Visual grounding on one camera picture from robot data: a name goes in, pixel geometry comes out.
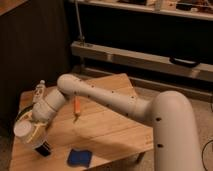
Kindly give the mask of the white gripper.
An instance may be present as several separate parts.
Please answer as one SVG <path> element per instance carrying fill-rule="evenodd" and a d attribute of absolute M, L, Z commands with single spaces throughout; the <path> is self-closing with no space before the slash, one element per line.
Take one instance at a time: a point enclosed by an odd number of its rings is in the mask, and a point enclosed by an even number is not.
<path fill-rule="evenodd" d="M 33 116 L 36 121 L 51 122 L 66 102 L 67 97 L 58 89 L 53 89 L 33 106 L 32 114 L 23 115 L 20 121 L 32 121 Z M 35 123 L 34 127 L 32 140 L 44 141 L 47 136 L 47 125 L 45 123 Z"/>

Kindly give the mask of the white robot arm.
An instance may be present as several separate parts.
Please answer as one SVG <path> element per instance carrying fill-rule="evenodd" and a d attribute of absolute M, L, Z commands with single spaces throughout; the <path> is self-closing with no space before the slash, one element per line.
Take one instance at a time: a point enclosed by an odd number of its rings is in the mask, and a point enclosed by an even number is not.
<path fill-rule="evenodd" d="M 58 78 L 57 87 L 21 117 L 24 128 L 15 135 L 33 149 L 43 145 L 50 123 L 73 96 L 86 97 L 138 123 L 151 120 L 155 171 L 205 171 L 193 107 L 177 91 L 164 91 L 148 101 L 64 74 Z"/>

